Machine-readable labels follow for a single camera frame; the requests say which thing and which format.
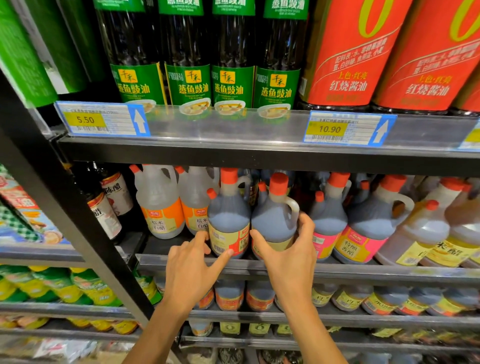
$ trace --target bottle with pink label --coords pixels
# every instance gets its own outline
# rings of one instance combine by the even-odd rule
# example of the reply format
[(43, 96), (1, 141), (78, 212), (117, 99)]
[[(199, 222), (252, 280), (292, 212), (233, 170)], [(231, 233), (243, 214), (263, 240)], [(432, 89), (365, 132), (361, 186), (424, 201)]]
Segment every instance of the bottle with pink label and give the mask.
[(313, 246), (317, 251), (317, 263), (332, 253), (335, 241), (347, 226), (347, 214), (342, 202), (351, 186), (350, 173), (332, 172), (325, 184), (325, 192), (315, 193), (315, 203), (309, 216), (315, 223)]
[[(252, 229), (258, 230), (275, 250), (286, 250), (293, 244), (300, 211), (297, 202), (287, 197), (288, 176), (281, 172), (272, 174), (269, 193), (263, 181), (258, 188), (260, 197), (252, 213)], [(258, 259), (262, 258), (254, 240), (252, 250)]]
[[(348, 210), (348, 225), (333, 250), (338, 260), (345, 264), (368, 263), (407, 218), (414, 202), (398, 193), (406, 179), (403, 175), (386, 175), (365, 201)], [(395, 201), (405, 204), (405, 210), (397, 218), (392, 217)]]

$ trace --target yellow number 0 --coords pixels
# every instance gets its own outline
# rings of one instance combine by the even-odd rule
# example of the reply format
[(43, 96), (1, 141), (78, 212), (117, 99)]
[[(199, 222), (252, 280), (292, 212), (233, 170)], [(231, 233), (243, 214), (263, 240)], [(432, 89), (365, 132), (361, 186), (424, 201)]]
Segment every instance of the yellow number 0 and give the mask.
[(480, 28), (480, 14), (479, 14), (477, 16), (477, 19), (475, 19), (475, 21), (473, 22), (470, 29), (467, 30), (464, 35), (460, 36), (458, 34), (458, 32), (460, 31), (460, 27), (462, 26), (463, 21), (467, 16), (467, 13), (474, 2), (475, 0), (464, 0), (463, 3), (461, 3), (461, 5), (458, 7), (458, 10), (456, 11), (455, 16), (453, 17), (452, 24), (450, 25), (450, 37), (455, 42), (461, 42), (462, 40), (467, 39)]
[(377, 24), (370, 33), (367, 33), (368, 17), (370, 16), (370, 10), (372, 10), (374, 1), (375, 0), (365, 0), (360, 10), (359, 31), (360, 35), (364, 38), (370, 38), (378, 33), (378, 31), (385, 24), (394, 2), (394, 0), (384, 0), (384, 7), (382, 8), (382, 12), (380, 13)]

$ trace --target hand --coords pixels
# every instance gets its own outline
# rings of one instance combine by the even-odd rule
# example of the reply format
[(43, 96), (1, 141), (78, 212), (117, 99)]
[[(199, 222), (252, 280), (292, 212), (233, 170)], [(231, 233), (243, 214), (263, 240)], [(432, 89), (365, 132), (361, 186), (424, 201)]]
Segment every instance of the hand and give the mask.
[(284, 310), (294, 309), (299, 303), (312, 304), (313, 271), (317, 262), (312, 244), (314, 228), (312, 219), (304, 212), (300, 212), (300, 235), (290, 248), (282, 252), (277, 252), (268, 245), (257, 230), (250, 231)]
[(173, 246), (168, 253), (165, 298), (177, 312), (187, 315), (212, 288), (233, 250), (228, 249), (207, 267), (204, 255), (210, 253), (205, 244), (208, 232), (198, 231), (191, 242)]

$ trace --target yellow logo square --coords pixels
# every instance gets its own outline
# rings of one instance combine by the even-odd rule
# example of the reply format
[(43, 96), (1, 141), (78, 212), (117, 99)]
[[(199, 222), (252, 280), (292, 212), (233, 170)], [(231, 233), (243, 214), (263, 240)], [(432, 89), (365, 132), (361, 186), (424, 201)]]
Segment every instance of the yellow logo square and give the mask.
[(234, 84), (235, 71), (220, 71), (220, 82), (223, 84)]
[(185, 71), (185, 80), (188, 84), (199, 84), (202, 82), (201, 70), (188, 70)]
[(137, 73), (135, 70), (119, 70), (120, 81), (129, 84), (135, 84), (138, 82)]
[(272, 73), (270, 77), (270, 87), (285, 87), (287, 85), (287, 75)]

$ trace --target red cap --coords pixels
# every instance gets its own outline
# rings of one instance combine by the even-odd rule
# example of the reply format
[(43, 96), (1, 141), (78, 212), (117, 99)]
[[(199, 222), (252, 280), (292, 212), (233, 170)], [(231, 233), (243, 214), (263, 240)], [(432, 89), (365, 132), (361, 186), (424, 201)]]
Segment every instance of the red cap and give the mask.
[(332, 172), (327, 182), (331, 186), (344, 188), (349, 177), (350, 173)]
[(322, 191), (315, 192), (315, 201), (323, 202), (324, 201), (324, 193)]
[(390, 192), (398, 192), (407, 180), (407, 176), (403, 174), (387, 174), (380, 181), (380, 185)]
[(210, 197), (210, 199), (212, 199), (212, 200), (213, 200), (214, 198), (216, 198), (216, 196), (217, 196), (217, 194), (216, 194), (216, 192), (215, 192), (215, 190), (214, 190), (213, 188), (209, 188), (209, 189), (207, 190), (207, 195), (208, 195), (208, 197)]
[(472, 185), (468, 182), (465, 182), (465, 184), (463, 185), (463, 192), (470, 192), (470, 190), (472, 189)]
[(263, 181), (258, 182), (258, 189), (260, 192), (265, 192), (267, 190), (267, 184)]
[(434, 210), (438, 209), (438, 201), (428, 200), (425, 207), (427, 208), (427, 210), (434, 211)]
[(221, 168), (220, 180), (224, 184), (234, 184), (239, 180), (238, 168)]
[(464, 182), (455, 177), (443, 177), (440, 183), (452, 191), (461, 191), (464, 186)]
[(131, 164), (131, 165), (130, 165), (130, 170), (131, 170), (133, 173), (140, 172), (140, 168), (138, 168), (138, 166), (137, 166), (136, 164)]
[(367, 180), (360, 182), (360, 188), (363, 190), (370, 189), (370, 182), (368, 182)]
[(287, 194), (288, 176), (284, 173), (277, 172), (270, 177), (270, 193), (276, 196)]

